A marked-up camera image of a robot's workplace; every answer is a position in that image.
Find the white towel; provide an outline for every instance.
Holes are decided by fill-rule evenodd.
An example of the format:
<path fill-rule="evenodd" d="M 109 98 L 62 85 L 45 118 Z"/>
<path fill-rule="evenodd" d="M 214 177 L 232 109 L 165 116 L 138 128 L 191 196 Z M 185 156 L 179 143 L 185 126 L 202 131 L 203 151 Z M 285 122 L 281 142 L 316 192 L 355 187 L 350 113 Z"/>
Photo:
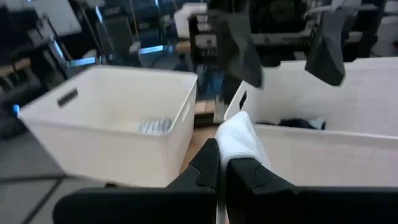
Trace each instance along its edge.
<path fill-rule="evenodd" d="M 241 111 L 225 121 L 217 130 L 216 140 L 220 149 L 221 170 L 218 198 L 217 224 L 225 222 L 225 175 L 231 159 L 254 158 L 273 171 L 266 151 L 254 131 L 249 115 Z"/>

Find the storage bin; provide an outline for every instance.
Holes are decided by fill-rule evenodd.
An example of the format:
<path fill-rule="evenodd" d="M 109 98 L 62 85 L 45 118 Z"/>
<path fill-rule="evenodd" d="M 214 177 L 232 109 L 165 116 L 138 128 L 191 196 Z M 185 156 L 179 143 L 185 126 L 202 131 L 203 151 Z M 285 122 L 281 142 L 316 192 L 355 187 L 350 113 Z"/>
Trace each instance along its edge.
<path fill-rule="evenodd" d="M 398 138 L 255 125 L 274 172 L 299 186 L 398 187 Z"/>
<path fill-rule="evenodd" d="M 326 129 L 398 136 L 398 58 L 367 58 L 346 63 L 341 87 L 304 70 L 305 62 L 264 68 L 264 89 L 242 82 L 225 119 L 244 110 L 253 122 L 326 119 Z"/>
<path fill-rule="evenodd" d="M 196 81 L 193 73 L 95 65 L 19 117 L 67 174 L 165 187 L 179 175 L 191 139 Z M 141 132 L 165 119 L 168 131 Z"/>

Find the white plastic bin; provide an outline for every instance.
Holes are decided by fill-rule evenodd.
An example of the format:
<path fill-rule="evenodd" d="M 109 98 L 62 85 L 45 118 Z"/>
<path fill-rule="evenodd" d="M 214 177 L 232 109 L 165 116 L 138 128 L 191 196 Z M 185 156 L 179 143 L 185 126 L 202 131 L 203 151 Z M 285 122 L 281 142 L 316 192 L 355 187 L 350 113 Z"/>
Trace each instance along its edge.
<path fill-rule="evenodd" d="M 65 172 L 165 187 L 179 175 L 192 131 L 193 73 L 96 65 L 23 107 L 19 117 Z M 148 121 L 171 119 L 164 134 Z"/>
<path fill-rule="evenodd" d="M 398 187 L 398 138 L 255 125 L 274 172 L 299 186 Z"/>
<path fill-rule="evenodd" d="M 225 119 L 244 110 L 253 122 L 325 118 L 326 129 L 398 136 L 398 58 L 346 63 L 333 87 L 304 70 L 305 62 L 264 69 L 264 89 L 242 82 Z"/>

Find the folded cloth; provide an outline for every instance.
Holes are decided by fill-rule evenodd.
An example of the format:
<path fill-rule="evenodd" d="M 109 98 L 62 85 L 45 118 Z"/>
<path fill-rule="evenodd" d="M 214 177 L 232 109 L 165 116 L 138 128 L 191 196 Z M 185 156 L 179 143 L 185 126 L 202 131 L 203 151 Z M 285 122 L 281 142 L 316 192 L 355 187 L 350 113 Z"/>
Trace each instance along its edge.
<path fill-rule="evenodd" d="M 241 111 L 225 121 L 216 132 L 216 140 L 220 149 L 221 170 L 218 198 L 217 223 L 225 222 L 225 176 L 226 167 L 231 159 L 254 158 L 265 168 L 273 171 L 266 151 L 254 131 L 249 115 Z"/>

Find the gray floor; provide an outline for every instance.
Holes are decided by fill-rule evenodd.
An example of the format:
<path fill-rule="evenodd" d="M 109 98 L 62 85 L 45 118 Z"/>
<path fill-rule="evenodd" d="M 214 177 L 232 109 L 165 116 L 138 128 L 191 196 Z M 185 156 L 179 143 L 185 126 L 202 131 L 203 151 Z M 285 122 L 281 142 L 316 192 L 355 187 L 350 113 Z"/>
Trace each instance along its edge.
<path fill-rule="evenodd" d="M 398 10 L 398 2 L 389 5 L 388 10 L 392 9 Z M 398 40 L 397 27 L 398 18 L 383 20 L 379 29 L 379 42 L 373 48 L 375 54 L 398 56 L 398 50 L 391 47 L 391 42 Z M 173 63 L 160 61 L 156 67 L 170 69 L 170 65 L 174 66 L 177 62 L 177 58 L 173 59 Z M 29 221 L 32 224 L 51 224 L 52 209 L 60 197 L 85 187 L 104 185 L 92 180 L 65 179 L 42 209 L 32 215 L 32 209 L 48 194 L 56 180 L 17 182 L 17 179 L 43 175 L 63 175 L 63 172 L 31 134 L 0 142 L 0 223 L 19 224 Z"/>

